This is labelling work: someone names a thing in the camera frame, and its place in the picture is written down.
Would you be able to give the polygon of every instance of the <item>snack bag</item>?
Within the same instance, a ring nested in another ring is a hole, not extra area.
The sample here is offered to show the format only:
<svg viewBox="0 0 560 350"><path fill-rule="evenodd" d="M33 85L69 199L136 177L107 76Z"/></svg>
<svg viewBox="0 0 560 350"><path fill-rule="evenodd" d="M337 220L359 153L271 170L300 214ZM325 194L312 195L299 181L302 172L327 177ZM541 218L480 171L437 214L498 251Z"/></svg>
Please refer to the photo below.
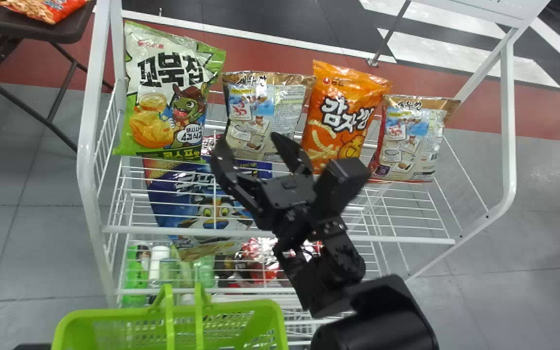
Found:
<svg viewBox="0 0 560 350"><path fill-rule="evenodd" d="M314 173L330 159L359 157L375 108L392 86L388 80L313 61L317 84L311 96L302 147Z"/></svg>
<svg viewBox="0 0 560 350"><path fill-rule="evenodd" d="M225 134L235 157L280 161L269 135L274 131L293 138L315 81L312 75L272 71L223 73Z"/></svg>
<svg viewBox="0 0 560 350"><path fill-rule="evenodd" d="M4 0L0 5L29 18L56 24L84 6L88 0Z"/></svg>
<svg viewBox="0 0 560 350"><path fill-rule="evenodd" d="M368 165L371 179L433 181L444 125L459 104L444 97L384 96L385 122Z"/></svg>
<svg viewBox="0 0 560 350"><path fill-rule="evenodd" d="M239 202L231 199L217 186L206 163L178 162L144 158L146 187L151 208L160 228L247 230L252 224L252 215ZM271 163L237 160L244 172L260 179L271 178ZM206 255L235 253L246 237L209 237L196 235L170 235L178 248L180 258L195 261Z"/></svg>
<svg viewBox="0 0 560 350"><path fill-rule="evenodd" d="M129 21L124 35L127 106L115 153L199 160L209 86L226 51Z"/></svg>

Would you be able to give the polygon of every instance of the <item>green plastic basket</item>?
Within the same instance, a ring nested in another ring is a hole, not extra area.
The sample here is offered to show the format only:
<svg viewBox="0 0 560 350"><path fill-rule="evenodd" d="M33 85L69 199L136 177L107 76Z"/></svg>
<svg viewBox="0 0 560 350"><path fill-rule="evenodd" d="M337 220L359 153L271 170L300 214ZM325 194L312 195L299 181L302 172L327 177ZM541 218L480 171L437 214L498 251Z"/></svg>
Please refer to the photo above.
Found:
<svg viewBox="0 0 560 350"><path fill-rule="evenodd" d="M194 298L173 306L172 286L163 284L148 308L71 312L57 325L52 350L288 350L275 302L211 303L199 283Z"/></svg>

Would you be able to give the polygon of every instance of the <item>table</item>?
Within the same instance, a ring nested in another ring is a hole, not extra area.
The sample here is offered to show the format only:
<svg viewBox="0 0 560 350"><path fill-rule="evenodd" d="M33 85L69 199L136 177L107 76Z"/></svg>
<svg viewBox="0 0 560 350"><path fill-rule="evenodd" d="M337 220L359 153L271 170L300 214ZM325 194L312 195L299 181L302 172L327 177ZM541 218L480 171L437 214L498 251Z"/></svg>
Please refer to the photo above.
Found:
<svg viewBox="0 0 560 350"><path fill-rule="evenodd" d="M93 7L93 2L86 4L69 17L64 18L57 24L51 25L29 18L24 14L14 13L9 9L0 6L0 64L6 60L6 58L18 47L24 38L49 42L53 48L59 51L71 63L69 71L62 83L62 87L60 87L60 91L57 94L47 117L44 117L35 111L35 109L25 104L23 101L18 99L18 97L4 89L1 85L0 94L12 103L16 104L19 108L23 109L27 114L31 115L31 117L34 117L36 120L44 124L47 128L51 129L75 152L77 150L76 143L67 137L67 135L55 126L55 124L53 124L53 118L60 107L66 90L69 88L69 84L73 78L75 70L79 68L87 73L88 69L77 62L71 54L66 52L66 50L60 46L60 44L72 44L80 40L82 35L84 35L84 30L88 24ZM103 86L113 89L113 86L104 80Z"/></svg>

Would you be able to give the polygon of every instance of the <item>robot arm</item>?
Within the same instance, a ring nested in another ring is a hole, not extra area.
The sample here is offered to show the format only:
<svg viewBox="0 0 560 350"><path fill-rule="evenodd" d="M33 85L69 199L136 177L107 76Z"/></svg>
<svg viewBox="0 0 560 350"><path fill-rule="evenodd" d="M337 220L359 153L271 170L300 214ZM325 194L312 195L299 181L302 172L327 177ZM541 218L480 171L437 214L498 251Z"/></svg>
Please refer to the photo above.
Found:
<svg viewBox="0 0 560 350"><path fill-rule="evenodd" d="M356 311L320 326L311 348L437 350L433 330L400 277L361 283L365 262L341 213L369 178L364 164L357 158L333 159L315 181L299 144L278 133L271 133L271 140L289 175L256 179L243 174L224 136L210 165L218 184L252 213L258 228L278 238L274 255L302 308L317 318ZM322 242L319 256L305 258L305 240Z"/></svg>

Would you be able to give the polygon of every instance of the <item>metal pole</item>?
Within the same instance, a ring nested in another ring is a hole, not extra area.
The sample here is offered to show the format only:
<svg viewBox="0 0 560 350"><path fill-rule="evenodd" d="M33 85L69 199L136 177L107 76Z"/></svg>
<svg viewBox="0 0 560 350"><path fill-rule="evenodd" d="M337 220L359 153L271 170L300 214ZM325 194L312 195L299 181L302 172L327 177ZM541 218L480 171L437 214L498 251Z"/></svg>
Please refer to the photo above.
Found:
<svg viewBox="0 0 560 350"><path fill-rule="evenodd" d="M380 56L382 55L382 51L384 51L384 49L388 46L388 41L390 40L390 37L393 36L393 33L396 31L397 24L398 24L399 20L405 14L405 11L407 10L407 7L409 6L409 3L411 3L410 0L406 0L406 2L403 3L403 6L401 7L401 10L399 11L399 13L397 14L397 16L395 18L395 22L393 22L393 26L390 27L390 29L388 30L388 33L386 33L386 37L384 38L384 42L382 42L382 46L380 46L380 49L377 50L377 52L375 53L375 56L373 56L373 58L367 58L367 63L368 63L369 66L372 66L372 67L378 67L379 66L378 62L380 60Z"/></svg>

